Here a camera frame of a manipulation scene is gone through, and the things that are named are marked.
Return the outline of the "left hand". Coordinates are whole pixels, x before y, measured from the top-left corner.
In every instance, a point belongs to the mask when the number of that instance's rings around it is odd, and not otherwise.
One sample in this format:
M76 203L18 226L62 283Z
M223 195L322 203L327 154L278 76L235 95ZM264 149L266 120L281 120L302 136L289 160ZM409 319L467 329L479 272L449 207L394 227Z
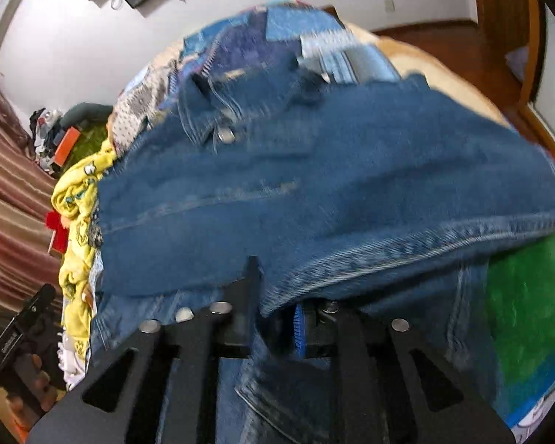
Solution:
M58 401L57 389L51 385L42 364L35 354L25 354L14 363L14 376L21 381L21 393L8 391L7 403L14 423L25 431L31 430Z

